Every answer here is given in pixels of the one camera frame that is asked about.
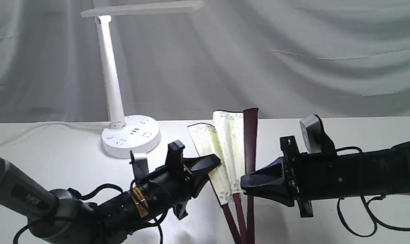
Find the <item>sticker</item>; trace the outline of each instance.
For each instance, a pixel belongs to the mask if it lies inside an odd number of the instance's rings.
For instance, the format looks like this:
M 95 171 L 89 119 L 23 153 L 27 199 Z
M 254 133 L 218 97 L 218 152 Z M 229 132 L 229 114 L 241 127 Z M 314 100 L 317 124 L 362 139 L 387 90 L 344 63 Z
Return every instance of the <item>sticker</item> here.
M 139 190 L 138 187 L 134 187 L 133 188 L 135 197 L 137 199 L 139 199 L 143 204 L 145 204 L 146 207 L 148 206 L 148 202 L 146 202 L 145 197 L 143 196 L 142 192 Z M 134 201 L 134 203 L 136 204 L 137 210 L 139 211 L 140 217 L 143 218 L 146 215 L 148 215 L 148 211 L 146 211 L 146 209 L 144 207 L 142 207 L 132 196 L 131 196 L 132 200 Z

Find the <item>white cable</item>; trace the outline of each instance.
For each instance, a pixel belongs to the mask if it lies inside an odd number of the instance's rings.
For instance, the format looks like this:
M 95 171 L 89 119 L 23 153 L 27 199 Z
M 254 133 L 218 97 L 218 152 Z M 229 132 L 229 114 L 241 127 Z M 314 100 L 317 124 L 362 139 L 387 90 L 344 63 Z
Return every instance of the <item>white cable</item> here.
M 106 126 L 103 126 L 103 125 L 85 126 L 85 125 L 80 125 L 77 123 L 63 122 L 63 121 L 36 122 L 36 123 L 33 123 L 32 126 L 22 129 L 18 134 L 1 142 L 0 147 L 3 147 L 4 145 L 7 145 L 11 142 L 14 142 L 15 140 L 20 139 L 22 136 L 24 136 L 25 134 L 29 133 L 32 130 L 35 130 L 37 128 L 41 128 L 47 125 L 65 125 L 71 129 L 76 129 L 76 130 L 102 130 L 106 128 Z

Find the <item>gray fabric backdrop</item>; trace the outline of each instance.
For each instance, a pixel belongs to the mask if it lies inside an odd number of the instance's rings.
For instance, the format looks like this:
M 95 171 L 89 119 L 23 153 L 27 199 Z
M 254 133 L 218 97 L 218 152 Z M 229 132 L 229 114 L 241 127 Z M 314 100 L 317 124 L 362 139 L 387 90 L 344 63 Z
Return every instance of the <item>gray fabric backdrop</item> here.
M 94 6 L 0 0 L 0 122 L 107 120 Z M 410 0 L 205 0 L 114 17 L 126 115 L 209 119 L 410 115 Z

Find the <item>white table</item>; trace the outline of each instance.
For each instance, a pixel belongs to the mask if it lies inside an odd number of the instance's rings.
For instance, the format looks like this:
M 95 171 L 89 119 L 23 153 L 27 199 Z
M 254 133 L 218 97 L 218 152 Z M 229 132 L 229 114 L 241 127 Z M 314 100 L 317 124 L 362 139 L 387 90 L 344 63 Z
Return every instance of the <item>white table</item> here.
M 163 140 L 149 154 L 150 170 L 164 163 L 167 143 L 176 139 L 185 144 L 185 157 L 197 156 L 186 128 L 196 122 L 160 122 Z M 357 145 L 364 151 L 372 151 L 410 140 L 410 117 L 324 119 L 324 125 L 337 147 Z M 26 126 L 29 125 L 0 124 L 0 141 Z M 20 143 L 0 148 L 0 156 L 10 160 L 46 189 L 73 187 L 86 194 L 103 183 L 128 188 L 132 180 L 129 160 L 106 156 L 101 148 L 99 132 L 50 125 L 30 134 L 30 137 L 19 140 Z M 290 135 L 296 136 L 300 150 L 305 151 L 298 119 L 260 120 L 257 168 L 282 156 L 279 137 Z M 116 194 L 114 190 L 103 190 L 93 200 L 102 203 Z M 336 202 L 334 199 L 315 201 L 315 217 L 301 219 L 297 207 L 289 208 L 256 198 L 256 243 L 410 243 L 410 232 L 396 232 L 382 227 L 372 238 L 351 235 L 339 222 Z M 342 209 L 348 224 L 356 231 L 371 232 L 372 223 L 359 198 L 344 200 Z M 410 196 L 388 196 L 384 201 L 374 202 L 372 209 L 388 224 L 410 227 Z M 187 211 L 189 216 L 182 221 L 178 221 L 171 212 L 168 214 L 162 224 L 166 244 L 233 243 L 210 184 L 204 187 L 197 199 L 189 202 Z M 23 216 L 0 206 L 0 244 L 12 243 L 16 231 L 25 224 Z M 157 229 L 147 229 L 134 233 L 124 243 L 156 244 L 158 241 Z M 42 244 L 44 241 L 26 232 L 20 243 Z

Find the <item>lamp base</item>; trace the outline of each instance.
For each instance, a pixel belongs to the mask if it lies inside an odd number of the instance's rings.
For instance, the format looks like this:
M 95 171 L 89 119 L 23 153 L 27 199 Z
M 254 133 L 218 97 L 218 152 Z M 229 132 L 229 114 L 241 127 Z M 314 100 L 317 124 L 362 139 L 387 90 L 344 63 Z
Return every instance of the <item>lamp base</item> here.
M 103 130 L 103 145 L 108 154 L 129 159 L 129 152 L 149 153 L 160 143 L 160 127 L 155 119 L 144 115 L 125 117 L 125 126 Z

